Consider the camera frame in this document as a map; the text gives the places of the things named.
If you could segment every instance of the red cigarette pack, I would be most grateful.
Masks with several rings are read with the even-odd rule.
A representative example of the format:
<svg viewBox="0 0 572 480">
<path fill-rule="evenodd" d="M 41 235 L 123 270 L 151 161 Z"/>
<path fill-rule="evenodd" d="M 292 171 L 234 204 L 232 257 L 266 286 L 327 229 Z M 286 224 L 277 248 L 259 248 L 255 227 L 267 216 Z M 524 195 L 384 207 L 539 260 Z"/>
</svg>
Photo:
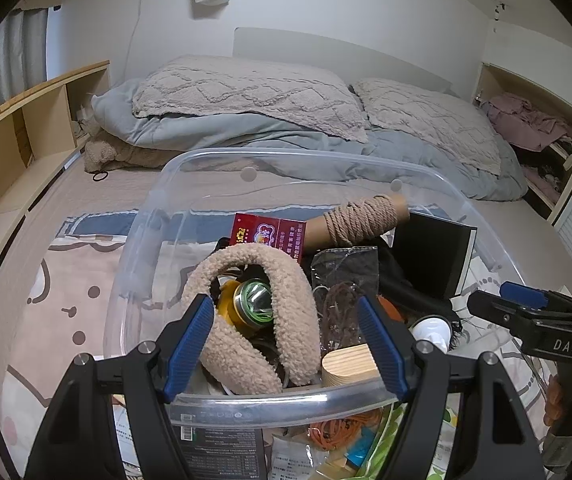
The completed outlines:
<svg viewBox="0 0 572 480">
<path fill-rule="evenodd" d="M 236 213 L 230 245 L 258 243 L 277 247 L 301 262 L 306 222 Z"/>
</svg>

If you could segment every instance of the brown tube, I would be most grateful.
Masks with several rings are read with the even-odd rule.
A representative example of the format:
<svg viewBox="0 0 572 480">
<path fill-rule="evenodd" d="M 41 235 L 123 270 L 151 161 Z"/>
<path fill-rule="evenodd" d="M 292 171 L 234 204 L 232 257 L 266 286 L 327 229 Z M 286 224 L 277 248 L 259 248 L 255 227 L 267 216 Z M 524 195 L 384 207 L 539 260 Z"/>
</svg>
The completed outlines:
<svg viewBox="0 0 572 480">
<path fill-rule="evenodd" d="M 403 195 L 395 193 L 389 195 L 390 200 L 397 213 L 397 223 L 394 225 L 386 226 L 387 228 L 377 233 L 377 235 L 382 235 L 393 229 L 397 224 L 405 222 L 410 217 L 410 212 L 408 211 L 408 203 Z M 323 216 L 317 216 L 311 218 L 306 222 L 306 234 L 304 236 L 304 253 L 311 253 L 320 249 L 328 249 L 333 246 L 333 242 L 328 232 L 328 227 L 326 226 L 326 221 Z"/>
</svg>

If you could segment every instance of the wall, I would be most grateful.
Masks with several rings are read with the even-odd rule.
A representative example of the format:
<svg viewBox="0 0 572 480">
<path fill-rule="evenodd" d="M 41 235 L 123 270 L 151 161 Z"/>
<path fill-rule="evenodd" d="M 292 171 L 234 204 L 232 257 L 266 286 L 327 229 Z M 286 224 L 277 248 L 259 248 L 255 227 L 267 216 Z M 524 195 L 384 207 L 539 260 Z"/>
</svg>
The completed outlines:
<svg viewBox="0 0 572 480">
<path fill-rule="evenodd" d="M 559 41 L 518 25 L 492 22 L 483 61 L 522 75 L 572 105 L 572 48 Z"/>
<path fill-rule="evenodd" d="M 231 0 L 215 9 L 192 0 L 65 0 L 48 21 L 48 76 L 111 60 L 113 84 L 144 76 L 181 54 L 230 56 L 236 27 L 295 30 L 350 41 L 449 80 L 470 97 L 487 17 L 466 0 Z"/>
</svg>

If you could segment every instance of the black book cover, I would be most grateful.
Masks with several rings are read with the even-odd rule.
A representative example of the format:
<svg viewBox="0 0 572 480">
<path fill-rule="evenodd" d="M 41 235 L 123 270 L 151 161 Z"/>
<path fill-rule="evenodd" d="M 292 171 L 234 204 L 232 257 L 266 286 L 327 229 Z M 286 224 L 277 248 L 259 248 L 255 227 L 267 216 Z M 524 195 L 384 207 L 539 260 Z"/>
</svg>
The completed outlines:
<svg viewBox="0 0 572 480">
<path fill-rule="evenodd" d="M 413 287 L 432 298 L 461 293 L 476 227 L 411 211 L 395 229 L 393 254 Z"/>
</svg>

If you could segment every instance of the curtain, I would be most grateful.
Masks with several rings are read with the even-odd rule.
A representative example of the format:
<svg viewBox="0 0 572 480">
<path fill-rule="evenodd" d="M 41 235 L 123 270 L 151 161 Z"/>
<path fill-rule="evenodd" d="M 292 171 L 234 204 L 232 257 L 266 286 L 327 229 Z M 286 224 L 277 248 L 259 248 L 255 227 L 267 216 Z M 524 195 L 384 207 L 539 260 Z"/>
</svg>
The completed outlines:
<svg viewBox="0 0 572 480">
<path fill-rule="evenodd" d="M 11 12 L 0 23 L 0 104 L 46 80 L 48 9 Z"/>
</svg>

